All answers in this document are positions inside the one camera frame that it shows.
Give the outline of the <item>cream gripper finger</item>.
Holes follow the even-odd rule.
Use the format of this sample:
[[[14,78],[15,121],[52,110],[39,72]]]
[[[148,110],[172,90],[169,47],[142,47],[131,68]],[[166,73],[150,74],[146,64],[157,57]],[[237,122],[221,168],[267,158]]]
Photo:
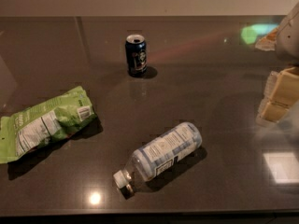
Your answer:
[[[289,111],[288,108],[271,103],[263,98],[258,108],[256,123],[261,126],[270,126],[278,123]]]

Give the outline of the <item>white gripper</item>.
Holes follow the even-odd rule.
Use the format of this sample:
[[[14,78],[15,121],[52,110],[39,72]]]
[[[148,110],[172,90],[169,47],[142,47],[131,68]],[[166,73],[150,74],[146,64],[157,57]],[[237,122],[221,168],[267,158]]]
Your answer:
[[[299,2],[278,27],[276,53],[280,59],[299,59]],[[265,85],[264,97],[274,104],[294,105],[299,100],[299,67],[272,71]]]

